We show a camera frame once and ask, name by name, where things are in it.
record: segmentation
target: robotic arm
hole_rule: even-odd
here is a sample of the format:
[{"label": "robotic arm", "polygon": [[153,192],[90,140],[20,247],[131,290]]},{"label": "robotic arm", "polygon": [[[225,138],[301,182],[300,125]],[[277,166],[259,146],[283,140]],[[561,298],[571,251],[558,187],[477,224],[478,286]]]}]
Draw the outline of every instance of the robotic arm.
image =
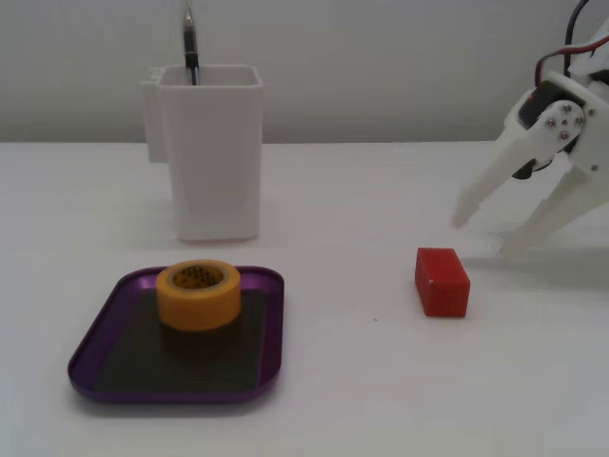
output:
[{"label": "robotic arm", "polygon": [[[554,55],[583,54],[570,67],[572,79],[541,66]],[[609,19],[585,45],[546,55],[536,69],[537,87],[527,91],[505,118],[497,155],[461,193],[453,226],[461,227],[480,203],[510,177],[528,179],[564,151],[572,168],[529,219],[507,238],[501,253],[527,248],[609,201]]]}]

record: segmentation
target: white table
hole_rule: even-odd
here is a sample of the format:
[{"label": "white table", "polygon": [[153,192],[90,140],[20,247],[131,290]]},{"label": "white table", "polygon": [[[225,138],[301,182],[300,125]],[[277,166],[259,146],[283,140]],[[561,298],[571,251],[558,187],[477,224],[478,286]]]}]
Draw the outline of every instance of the white table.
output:
[{"label": "white table", "polygon": [[[608,455],[609,208],[494,258],[566,161],[510,182],[454,230],[456,192],[488,149],[267,146],[260,238],[186,245],[167,169],[143,145],[1,146],[0,453]],[[472,284],[464,320],[424,317],[417,247],[457,250]],[[276,387],[231,407],[81,398],[67,364],[116,281],[194,258],[285,277]]]}]

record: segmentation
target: red cube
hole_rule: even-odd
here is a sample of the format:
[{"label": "red cube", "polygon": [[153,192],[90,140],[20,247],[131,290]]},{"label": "red cube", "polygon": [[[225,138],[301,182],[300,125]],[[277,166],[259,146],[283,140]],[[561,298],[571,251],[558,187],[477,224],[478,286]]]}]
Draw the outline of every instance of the red cube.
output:
[{"label": "red cube", "polygon": [[469,278],[454,249],[419,248],[415,284],[428,317],[465,317]]}]

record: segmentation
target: yellow tape roll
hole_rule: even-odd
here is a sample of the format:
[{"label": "yellow tape roll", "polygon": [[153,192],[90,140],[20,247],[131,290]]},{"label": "yellow tape roll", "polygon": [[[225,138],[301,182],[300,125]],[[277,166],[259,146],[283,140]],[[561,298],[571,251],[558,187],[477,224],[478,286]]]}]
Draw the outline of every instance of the yellow tape roll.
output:
[{"label": "yellow tape roll", "polygon": [[164,269],[156,279],[161,321],[177,330],[211,330],[241,313],[241,275],[217,260],[192,260]]}]

